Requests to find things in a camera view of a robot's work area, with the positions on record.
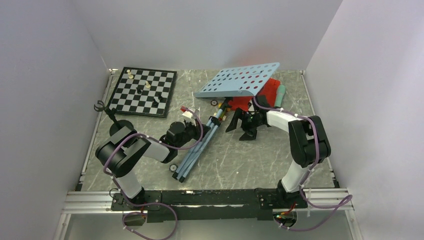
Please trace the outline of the light blue music stand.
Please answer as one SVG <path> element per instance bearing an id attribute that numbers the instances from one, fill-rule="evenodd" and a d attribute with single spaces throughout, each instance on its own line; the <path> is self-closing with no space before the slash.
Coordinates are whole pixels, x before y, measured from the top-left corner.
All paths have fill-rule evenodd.
<path id="1" fill-rule="evenodd" d="M 229 101 L 233 97 L 249 97 L 253 100 L 263 99 L 266 97 L 259 95 L 259 91 L 264 87 L 272 74 L 278 69 L 280 63 L 264 63 L 249 66 L 240 66 L 222 69 L 217 75 L 210 80 L 199 91 L 195 92 L 195 98 L 223 98 L 224 101 L 218 108 L 218 115 L 225 107 L 231 108 Z M 210 131 L 205 137 L 200 137 L 201 140 L 190 148 L 187 155 L 173 173 L 172 177 L 183 183 L 187 175 L 192 170 L 200 155 L 211 141 L 216 131 L 220 127 L 222 121 L 211 116 L 205 124 L 210 127 Z"/>

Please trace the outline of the mint green microphone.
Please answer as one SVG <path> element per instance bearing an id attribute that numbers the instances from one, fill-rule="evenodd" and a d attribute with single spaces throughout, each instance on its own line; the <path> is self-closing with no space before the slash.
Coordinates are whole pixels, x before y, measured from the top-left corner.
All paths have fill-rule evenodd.
<path id="1" fill-rule="evenodd" d="M 276 97 L 274 101 L 274 107 L 280 108 L 282 106 L 282 102 L 286 93 L 286 87 L 284 85 L 279 85 L 276 90 Z"/>

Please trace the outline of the red sheet music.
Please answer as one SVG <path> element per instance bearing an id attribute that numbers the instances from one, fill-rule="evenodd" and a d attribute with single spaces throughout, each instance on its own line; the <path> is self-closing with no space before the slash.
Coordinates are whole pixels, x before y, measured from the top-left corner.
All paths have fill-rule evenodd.
<path id="1" fill-rule="evenodd" d="M 279 85 L 283 84 L 277 79 L 269 78 L 267 83 L 263 86 L 263 88 L 259 91 L 258 94 L 260 96 L 264 95 L 269 104 L 274 104 L 276 99 L 276 91 Z M 235 111 L 237 108 L 241 108 L 243 111 L 248 111 L 248 103 L 251 101 L 252 98 L 252 96 L 233 97 L 233 99 L 229 101 L 231 111 Z"/>

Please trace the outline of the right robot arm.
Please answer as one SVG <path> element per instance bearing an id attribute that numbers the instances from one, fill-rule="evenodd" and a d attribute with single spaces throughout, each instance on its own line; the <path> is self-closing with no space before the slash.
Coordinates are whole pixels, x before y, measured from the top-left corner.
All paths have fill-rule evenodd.
<path id="1" fill-rule="evenodd" d="M 322 122 L 317 116 L 305 117 L 282 108 L 271 107 L 265 95 L 254 96 L 249 101 L 247 111 L 238 107 L 226 128 L 233 131 L 241 121 L 243 135 L 241 141 L 255 140 L 257 128 L 266 125 L 289 134 L 289 146 L 292 156 L 290 167 L 276 188 L 276 202 L 282 208 L 288 208 L 300 195 L 303 184 L 315 166 L 331 155 L 331 146 Z"/>

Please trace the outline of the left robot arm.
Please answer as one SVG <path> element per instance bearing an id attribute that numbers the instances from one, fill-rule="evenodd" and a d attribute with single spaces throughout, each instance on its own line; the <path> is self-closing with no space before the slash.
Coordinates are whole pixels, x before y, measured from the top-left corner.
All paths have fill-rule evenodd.
<path id="1" fill-rule="evenodd" d="M 96 149 L 95 157 L 103 166 L 107 166 L 108 172 L 115 177 L 120 188 L 123 189 L 124 204 L 131 210 L 137 210 L 145 203 L 145 189 L 137 180 L 133 170 L 136 163 L 141 157 L 147 157 L 163 164 L 169 163 L 178 155 L 178 150 L 183 145 L 193 139 L 199 140 L 201 133 L 204 137 L 211 130 L 205 124 L 202 127 L 203 129 L 199 125 L 187 121 L 173 122 L 166 134 L 162 135 L 159 140 L 174 148 L 169 148 L 146 137 L 134 136 L 120 147 L 106 164 L 118 145 L 128 136 L 136 133 L 134 128 L 125 125 Z"/>

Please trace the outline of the black microphone stand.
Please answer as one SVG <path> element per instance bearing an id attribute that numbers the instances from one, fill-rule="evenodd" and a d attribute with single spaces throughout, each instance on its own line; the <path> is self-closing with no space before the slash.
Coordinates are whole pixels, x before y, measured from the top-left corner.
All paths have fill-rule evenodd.
<path id="1" fill-rule="evenodd" d="M 133 129 L 134 125 L 128 120 L 117 120 L 115 114 L 117 110 L 115 108 L 110 109 L 102 100 L 98 100 L 96 104 L 93 105 L 93 109 L 96 112 L 105 112 L 113 124 L 109 128 L 109 135 L 113 136 L 123 127 Z"/>

